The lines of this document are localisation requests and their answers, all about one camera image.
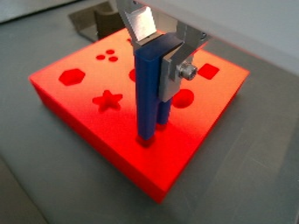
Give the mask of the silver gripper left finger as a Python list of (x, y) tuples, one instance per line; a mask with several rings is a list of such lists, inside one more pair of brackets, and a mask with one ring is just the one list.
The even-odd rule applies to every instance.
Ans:
[(155, 27), (152, 10), (135, 0), (116, 0), (116, 7), (131, 36), (132, 47), (140, 48), (162, 36)]

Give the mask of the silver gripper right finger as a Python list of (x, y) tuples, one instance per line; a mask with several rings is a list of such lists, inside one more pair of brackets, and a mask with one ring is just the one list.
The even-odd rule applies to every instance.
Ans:
[(211, 36), (183, 22), (177, 25), (175, 37), (181, 45), (163, 56), (159, 84), (159, 98), (167, 102), (181, 89), (182, 80), (191, 81), (198, 72), (193, 64), (193, 54), (203, 47)]

